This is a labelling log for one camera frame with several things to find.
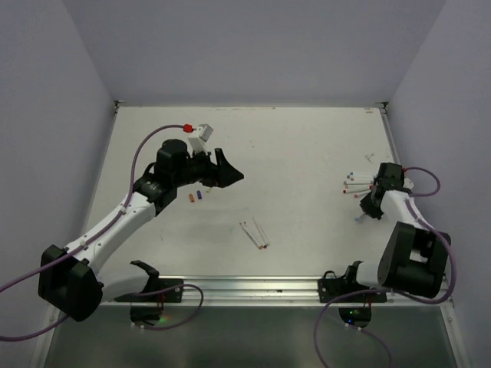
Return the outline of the yellow marker pen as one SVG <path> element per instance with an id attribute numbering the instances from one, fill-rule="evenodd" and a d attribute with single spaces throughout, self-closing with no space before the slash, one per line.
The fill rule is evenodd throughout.
<path id="1" fill-rule="evenodd" d="M 262 246 L 263 248 L 268 248 L 270 246 L 270 241 L 266 233 L 264 232 L 262 226 L 256 221 L 255 218 L 252 218 L 254 225 L 259 233 L 259 236 L 261 237 L 262 241 L 264 242 L 264 245 Z"/>

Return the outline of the orange marker pen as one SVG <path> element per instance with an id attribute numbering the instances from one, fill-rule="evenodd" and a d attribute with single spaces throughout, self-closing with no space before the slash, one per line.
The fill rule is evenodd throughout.
<path id="1" fill-rule="evenodd" d="M 263 243 L 260 240 L 260 238 L 257 236 L 256 233 L 254 233 L 245 222 L 240 222 L 239 225 L 241 226 L 242 230 L 245 232 L 246 236 L 249 238 L 249 240 L 254 244 L 257 249 L 263 249 Z"/>

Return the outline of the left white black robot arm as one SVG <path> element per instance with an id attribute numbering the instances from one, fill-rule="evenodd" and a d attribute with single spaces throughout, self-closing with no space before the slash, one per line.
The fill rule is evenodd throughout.
<path id="1" fill-rule="evenodd" d="M 244 178 L 220 148 L 189 153 L 182 140 L 163 142 L 155 162 L 133 184 L 130 193 L 106 218 L 64 248 L 48 247 L 41 256 L 38 295 L 66 315 L 83 321 L 100 303 L 125 294 L 151 301 L 159 293 L 159 274 L 141 261 L 142 275 L 101 280 L 99 273 L 111 255 L 139 228 L 157 217 L 182 186 L 201 183 L 226 188 Z"/>

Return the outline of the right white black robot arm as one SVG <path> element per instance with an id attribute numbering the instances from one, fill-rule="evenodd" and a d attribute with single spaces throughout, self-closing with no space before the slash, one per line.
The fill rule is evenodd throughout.
<path id="1" fill-rule="evenodd" d="M 394 229 L 378 265 L 356 261 L 349 265 L 341 283 L 343 295 L 359 301 L 369 288 L 400 291 L 408 297 L 437 301 L 450 254 L 450 236 L 428 224 L 417 209 L 419 195 L 406 184 L 407 168 L 382 163 L 361 199 L 364 215 L 395 221 Z"/>

